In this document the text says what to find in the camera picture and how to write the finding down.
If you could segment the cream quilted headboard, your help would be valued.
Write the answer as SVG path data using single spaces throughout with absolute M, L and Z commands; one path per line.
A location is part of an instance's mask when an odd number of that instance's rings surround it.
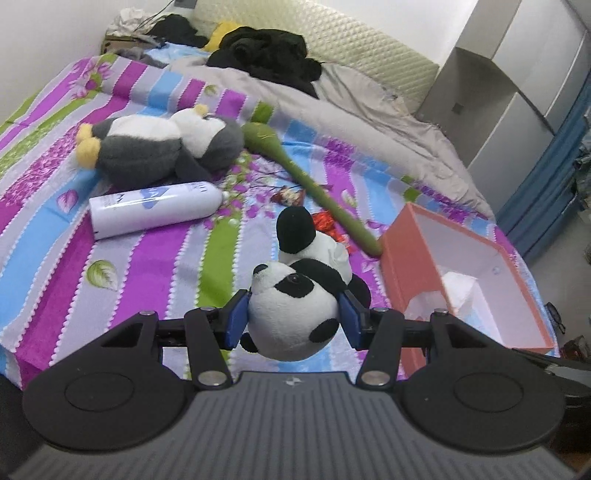
M 362 72 L 401 95 L 411 111 L 421 106 L 440 70 L 404 43 L 315 1 L 199 0 L 190 21 L 207 36 L 223 21 L 301 35 L 311 57 Z

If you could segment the grey wardrobe cabinet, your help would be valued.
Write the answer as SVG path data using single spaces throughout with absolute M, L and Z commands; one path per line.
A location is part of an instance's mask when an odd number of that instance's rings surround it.
M 493 217 L 556 139 L 590 70 L 568 1 L 479 1 L 417 112 L 456 149 Z

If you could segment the white tissue paper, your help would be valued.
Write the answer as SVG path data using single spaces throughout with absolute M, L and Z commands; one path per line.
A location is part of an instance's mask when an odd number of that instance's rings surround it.
M 427 291 L 413 297 L 404 315 L 409 319 L 429 320 L 436 310 L 444 310 L 461 320 L 467 320 L 473 310 L 475 277 L 454 271 L 442 277 L 442 291 Z

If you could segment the green plush massage stick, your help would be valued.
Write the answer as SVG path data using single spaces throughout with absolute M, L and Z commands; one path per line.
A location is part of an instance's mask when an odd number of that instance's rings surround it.
M 242 125 L 242 134 L 245 139 L 245 148 L 249 152 L 262 155 L 283 167 L 290 174 L 291 179 L 310 194 L 315 203 L 332 214 L 335 221 L 342 226 L 342 229 L 356 245 L 372 258 L 381 257 L 383 254 L 382 244 L 358 219 L 335 202 L 324 188 L 290 158 L 273 128 L 259 122 L 246 122 Z

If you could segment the white spray bottle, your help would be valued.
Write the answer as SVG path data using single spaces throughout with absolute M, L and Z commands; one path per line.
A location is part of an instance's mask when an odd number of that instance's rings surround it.
M 209 182 L 163 185 L 89 199 L 96 240 L 207 218 L 228 200 Z

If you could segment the red foil candy wrapper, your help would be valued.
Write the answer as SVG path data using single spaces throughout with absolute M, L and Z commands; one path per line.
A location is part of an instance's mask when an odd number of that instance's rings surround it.
M 332 237 L 335 242 L 341 243 L 349 253 L 353 253 L 356 250 L 356 247 L 349 241 L 349 236 L 342 231 L 342 228 L 335 222 L 329 211 L 318 211 L 317 213 L 311 214 L 311 218 L 315 224 L 315 229 L 319 232 Z

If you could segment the black clothes pile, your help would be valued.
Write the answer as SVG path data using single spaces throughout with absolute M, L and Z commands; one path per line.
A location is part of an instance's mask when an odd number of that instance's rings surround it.
M 322 64 L 308 56 L 301 35 L 239 27 L 222 37 L 206 65 L 240 70 L 250 77 L 294 88 L 318 99 L 313 83 L 322 76 Z

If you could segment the grey white penguin plush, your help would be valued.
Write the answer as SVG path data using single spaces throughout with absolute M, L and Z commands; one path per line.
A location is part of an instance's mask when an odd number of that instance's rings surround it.
M 78 165 L 98 171 L 120 191 L 209 182 L 231 167 L 245 147 L 238 123 L 204 105 L 168 118 L 132 114 L 84 123 L 75 142 Z

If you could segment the small panda plush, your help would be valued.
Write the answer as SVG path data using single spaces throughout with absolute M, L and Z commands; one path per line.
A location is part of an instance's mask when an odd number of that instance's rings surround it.
M 346 246 L 318 231 L 311 213 L 290 206 L 276 220 L 279 258 L 252 272 L 249 322 L 240 346 L 277 361 L 301 361 L 339 330 L 339 298 L 349 291 L 370 307 L 370 289 L 349 264 Z

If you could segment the pink cardboard box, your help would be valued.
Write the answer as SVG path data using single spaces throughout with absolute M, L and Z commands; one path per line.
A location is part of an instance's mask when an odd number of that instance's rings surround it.
M 510 348 L 557 346 L 533 288 L 498 243 L 408 203 L 382 235 L 380 267 L 394 309 L 411 320 L 444 309 Z

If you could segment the cardboard box bedside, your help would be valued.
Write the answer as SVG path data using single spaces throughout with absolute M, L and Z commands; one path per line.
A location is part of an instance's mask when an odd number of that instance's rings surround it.
M 115 52 L 121 49 L 131 49 L 134 47 L 148 49 L 150 44 L 136 37 L 105 35 L 100 46 L 100 54 Z

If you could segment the striped colourful bed sheet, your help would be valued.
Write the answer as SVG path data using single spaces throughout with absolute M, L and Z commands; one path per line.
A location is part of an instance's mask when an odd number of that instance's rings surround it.
M 178 319 L 310 257 L 376 307 L 447 306 L 555 354 L 533 277 L 450 142 L 245 73 L 114 54 L 1 127 L 1 374 L 18 388 L 137 313 Z

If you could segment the white clothes heap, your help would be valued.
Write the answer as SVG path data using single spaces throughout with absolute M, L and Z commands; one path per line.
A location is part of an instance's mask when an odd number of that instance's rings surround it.
M 130 37 L 143 34 L 158 21 L 160 14 L 149 14 L 142 9 L 122 9 L 107 26 L 105 34 L 114 37 Z

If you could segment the yellow pillow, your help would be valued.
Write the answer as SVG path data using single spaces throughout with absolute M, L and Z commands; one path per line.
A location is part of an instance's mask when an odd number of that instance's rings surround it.
M 242 27 L 242 24 L 233 21 L 222 21 L 215 27 L 211 33 L 211 38 L 209 38 L 208 42 L 202 47 L 202 49 L 209 53 L 218 50 L 219 46 L 221 46 L 223 37 L 240 27 Z

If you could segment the brown cartoon candy wrapper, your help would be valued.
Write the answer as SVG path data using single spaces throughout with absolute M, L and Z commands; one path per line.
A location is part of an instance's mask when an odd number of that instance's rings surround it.
M 281 186 L 270 196 L 270 201 L 284 207 L 303 206 L 305 191 L 301 188 Z

